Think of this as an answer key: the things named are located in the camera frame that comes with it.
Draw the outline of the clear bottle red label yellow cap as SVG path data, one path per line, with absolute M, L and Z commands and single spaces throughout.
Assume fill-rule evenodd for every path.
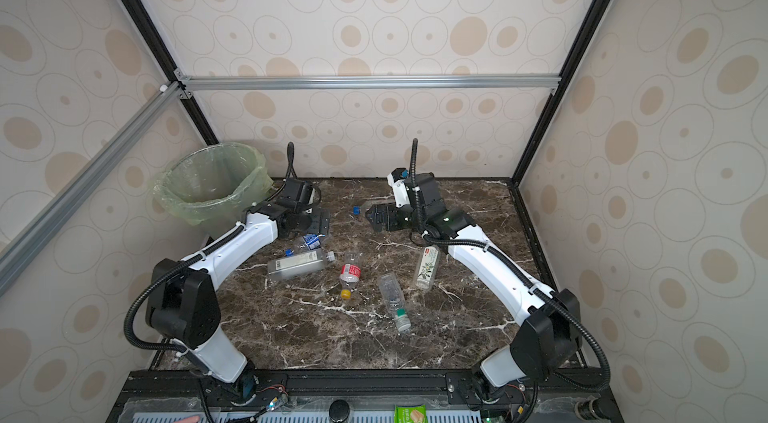
M 350 300 L 357 290 L 361 279 L 361 258 L 360 252 L 347 252 L 344 255 L 343 266 L 339 274 L 342 300 Z

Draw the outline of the clear bottle white cap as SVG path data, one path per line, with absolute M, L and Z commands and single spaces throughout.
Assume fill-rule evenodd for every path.
M 335 260 L 334 252 L 322 249 L 292 254 L 271 261 L 267 265 L 267 277 L 275 282 L 285 281 L 319 272 Z

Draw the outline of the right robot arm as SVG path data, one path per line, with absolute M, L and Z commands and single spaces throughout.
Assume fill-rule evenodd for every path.
M 463 264 L 501 301 L 518 331 L 508 346 L 482 360 L 480 379 L 502 387 L 514 380 L 548 380 L 581 344 L 574 325 L 578 301 L 533 278 L 491 241 L 464 210 L 450 208 L 434 175 L 397 168 L 387 176 L 394 200 L 366 218 L 377 232 L 409 230 Z

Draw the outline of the small clear bottle blue label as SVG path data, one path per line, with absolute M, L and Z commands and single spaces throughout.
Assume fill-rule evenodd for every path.
M 323 249 L 331 239 L 329 234 L 306 234 L 297 236 L 285 250 L 286 256 Z

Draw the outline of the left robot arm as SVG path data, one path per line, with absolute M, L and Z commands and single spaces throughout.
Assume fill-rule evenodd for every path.
M 255 368 L 223 329 L 219 289 L 259 251 L 317 228 L 321 201 L 317 184 L 288 177 L 274 196 L 244 209 L 233 228 L 212 243 L 157 263 L 137 303 L 145 324 L 167 340 L 163 349 L 186 358 L 241 399 L 252 393 Z

